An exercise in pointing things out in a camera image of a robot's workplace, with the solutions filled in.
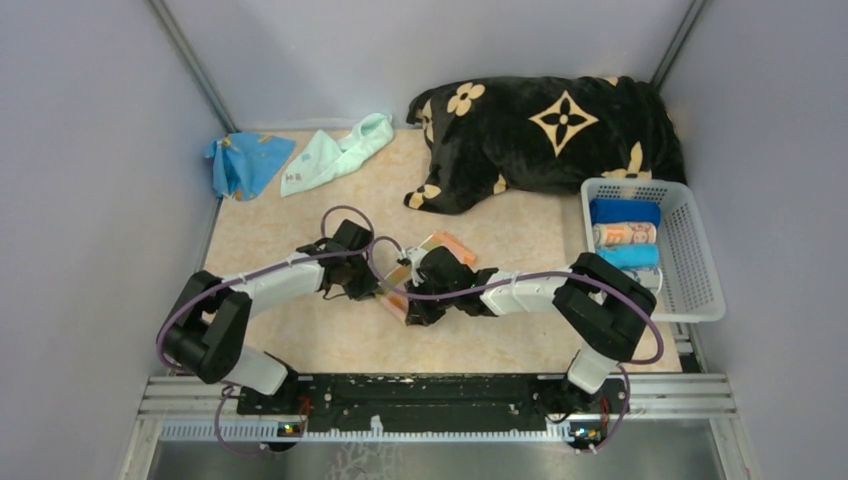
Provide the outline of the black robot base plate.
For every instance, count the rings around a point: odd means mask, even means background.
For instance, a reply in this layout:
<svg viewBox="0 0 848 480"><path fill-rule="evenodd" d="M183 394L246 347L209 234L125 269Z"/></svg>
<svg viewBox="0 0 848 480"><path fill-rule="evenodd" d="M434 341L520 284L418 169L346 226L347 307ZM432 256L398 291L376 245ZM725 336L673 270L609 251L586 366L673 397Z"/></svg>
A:
<svg viewBox="0 0 848 480"><path fill-rule="evenodd" d="M613 376L587 395L560 374L314 374L281 396L245 388L236 399L240 415L292 415L314 434L536 434L610 425L625 383Z"/></svg>

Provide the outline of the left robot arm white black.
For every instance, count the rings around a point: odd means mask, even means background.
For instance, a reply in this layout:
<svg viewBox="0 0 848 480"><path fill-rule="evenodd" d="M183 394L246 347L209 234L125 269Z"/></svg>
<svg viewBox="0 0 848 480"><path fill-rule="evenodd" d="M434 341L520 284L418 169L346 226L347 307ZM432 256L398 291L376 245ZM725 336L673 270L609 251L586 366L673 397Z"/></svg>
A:
<svg viewBox="0 0 848 480"><path fill-rule="evenodd" d="M158 353L206 384L247 387L273 412L292 411L300 399L297 372L247 346L248 324L268 309L335 285L352 300L373 297L376 279L366 250L374 238L372 230L345 220L332 236L301 246L278 263L229 276L194 273L157 335Z"/></svg>

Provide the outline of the light blue crumpled cloth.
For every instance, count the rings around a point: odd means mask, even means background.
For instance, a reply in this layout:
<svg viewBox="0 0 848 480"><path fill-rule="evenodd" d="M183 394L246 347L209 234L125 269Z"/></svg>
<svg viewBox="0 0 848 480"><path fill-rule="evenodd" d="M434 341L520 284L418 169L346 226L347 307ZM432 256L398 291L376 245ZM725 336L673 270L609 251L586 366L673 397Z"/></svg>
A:
<svg viewBox="0 0 848 480"><path fill-rule="evenodd" d="M209 144L212 188L219 198L248 201L259 196L294 151L296 142L270 134L239 132Z"/></svg>

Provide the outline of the mint green towel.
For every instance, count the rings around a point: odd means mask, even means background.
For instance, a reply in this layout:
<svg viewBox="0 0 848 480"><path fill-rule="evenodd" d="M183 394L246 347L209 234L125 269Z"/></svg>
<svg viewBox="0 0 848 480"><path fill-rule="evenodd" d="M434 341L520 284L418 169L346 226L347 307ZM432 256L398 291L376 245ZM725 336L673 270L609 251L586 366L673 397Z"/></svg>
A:
<svg viewBox="0 0 848 480"><path fill-rule="evenodd" d="M392 116L373 113L335 139L318 130L281 175L282 197L302 193L360 169L394 138Z"/></svg>

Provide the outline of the black beige flower blanket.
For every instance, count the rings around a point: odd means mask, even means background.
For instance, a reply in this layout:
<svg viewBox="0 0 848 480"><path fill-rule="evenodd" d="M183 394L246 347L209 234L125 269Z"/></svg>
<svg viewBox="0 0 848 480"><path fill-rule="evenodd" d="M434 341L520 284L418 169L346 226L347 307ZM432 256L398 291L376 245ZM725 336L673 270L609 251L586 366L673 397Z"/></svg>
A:
<svg viewBox="0 0 848 480"><path fill-rule="evenodd" d="M428 89L409 105L430 150L406 207L463 214L508 190L573 195L595 177L686 180L657 88L628 76L499 76Z"/></svg>

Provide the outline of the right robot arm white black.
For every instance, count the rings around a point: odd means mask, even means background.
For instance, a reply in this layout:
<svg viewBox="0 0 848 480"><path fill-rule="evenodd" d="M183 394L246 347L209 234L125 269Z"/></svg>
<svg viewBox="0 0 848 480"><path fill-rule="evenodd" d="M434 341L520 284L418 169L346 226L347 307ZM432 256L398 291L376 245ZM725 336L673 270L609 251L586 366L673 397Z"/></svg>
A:
<svg viewBox="0 0 848 480"><path fill-rule="evenodd" d="M446 247L409 249L399 262L411 269L404 285L410 325L429 326L450 308L472 317L562 315L583 341L563 385L564 401L576 412L599 403L607 376L632 362L657 306L652 289L591 252L565 269L536 273L473 270Z"/></svg>

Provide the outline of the aluminium rail frame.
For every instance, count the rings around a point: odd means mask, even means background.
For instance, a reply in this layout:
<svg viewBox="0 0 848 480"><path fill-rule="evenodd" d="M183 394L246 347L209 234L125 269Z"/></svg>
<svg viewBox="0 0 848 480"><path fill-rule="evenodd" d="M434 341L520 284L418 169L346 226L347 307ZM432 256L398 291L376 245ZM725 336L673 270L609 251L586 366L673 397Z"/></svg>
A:
<svg viewBox="0 0 848 480"><path fill-rule="evenodd" d="M188 376L153 377L138 410L167 440L236 442L553 442L599 440L627 421L734 418L721 374L610 376L592 405L555 408L554 374L315 374L289 401Z"/></svg>

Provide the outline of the dark blue rolled towel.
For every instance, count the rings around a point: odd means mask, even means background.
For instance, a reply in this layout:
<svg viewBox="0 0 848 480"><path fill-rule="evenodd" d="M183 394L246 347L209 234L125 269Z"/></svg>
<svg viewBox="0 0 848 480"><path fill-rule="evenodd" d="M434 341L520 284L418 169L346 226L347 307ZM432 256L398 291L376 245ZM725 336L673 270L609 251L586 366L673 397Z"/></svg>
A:
<svg viewBox="0 0 848 480"><path fill-rule="evenodd" d="M659 227L662 220L660 207L650 201L594 198L589 202L592 224L647 222Z"/></svg>

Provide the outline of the orange polka dot towel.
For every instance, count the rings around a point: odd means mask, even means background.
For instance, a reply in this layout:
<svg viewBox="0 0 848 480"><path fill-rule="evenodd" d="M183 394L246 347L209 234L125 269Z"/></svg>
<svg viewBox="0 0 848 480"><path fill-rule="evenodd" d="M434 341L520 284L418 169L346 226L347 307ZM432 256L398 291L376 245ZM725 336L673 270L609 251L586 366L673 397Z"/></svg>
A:
<svg viewBox="0 0 848 480"><path fill-rule="evenodd" d="M478 256L475 253L447 231L435 231L419 245L406 247L403 249L403 252L426 254L437 247L447 248L462 264L467 266L473 266L478 259ZM405 283L411 279L410 267L398 264L385 275L385 279L391 286L395 288L402 288ZM402 322L406 322L409 306L409 300L407 298L400 294L386 290L384 287L377 292L377 298L380 303L397 319Z"/></svg>

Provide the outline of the beige orange rolled towel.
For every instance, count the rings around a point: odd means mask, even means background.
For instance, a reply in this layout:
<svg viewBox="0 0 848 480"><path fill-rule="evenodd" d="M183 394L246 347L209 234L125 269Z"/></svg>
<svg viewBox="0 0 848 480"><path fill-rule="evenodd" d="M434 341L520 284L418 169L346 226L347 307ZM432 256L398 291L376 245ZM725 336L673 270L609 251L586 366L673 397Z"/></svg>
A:
<svg viewBox="0 0 848 480"><path fill-rule="evenodd" d="M595 246L607 247L654 244L658 229L651 222L619 222L595 224L591 232Z"/></svg>

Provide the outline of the white plastic basket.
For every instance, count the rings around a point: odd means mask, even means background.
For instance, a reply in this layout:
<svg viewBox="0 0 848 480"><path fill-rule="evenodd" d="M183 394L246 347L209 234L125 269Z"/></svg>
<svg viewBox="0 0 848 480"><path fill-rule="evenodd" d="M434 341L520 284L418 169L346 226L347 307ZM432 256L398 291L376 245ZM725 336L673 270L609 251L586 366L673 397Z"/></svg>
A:
<svg viewBox="0 0 848 480"><path fill-rule="evenodd" d="M662 284L656 322L714 322L726 314L726 303L701 216L691 190L664 180L590 178L581 186L585 237L595 250L590 201L595 198L651 201L661 211L657 229Z"/></svg>

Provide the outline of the blue white patterned towel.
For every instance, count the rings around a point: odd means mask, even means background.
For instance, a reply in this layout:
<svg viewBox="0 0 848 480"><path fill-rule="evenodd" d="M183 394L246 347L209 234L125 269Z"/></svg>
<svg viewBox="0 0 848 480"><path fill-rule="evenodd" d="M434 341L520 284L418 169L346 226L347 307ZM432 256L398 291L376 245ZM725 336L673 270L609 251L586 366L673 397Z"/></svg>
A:
<svg viewBox="0 0 848 480"><path fill-rule="evenodd" d="M659 295L663 285L663 273L658 267L633 269L629 274L654 296Z"/></svg>

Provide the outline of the cyan rolled towel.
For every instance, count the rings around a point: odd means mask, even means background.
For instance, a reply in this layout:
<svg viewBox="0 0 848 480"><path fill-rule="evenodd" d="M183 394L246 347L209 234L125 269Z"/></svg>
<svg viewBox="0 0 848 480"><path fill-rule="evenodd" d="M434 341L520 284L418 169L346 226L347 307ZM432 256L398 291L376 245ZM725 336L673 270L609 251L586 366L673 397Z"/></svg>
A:
<svg viewBox="0 0 848 480"><path fill-rule="evenodd" d="M654 268L660 262L660 251L654 244L599 246L595 253L622 270Z"/></svg>

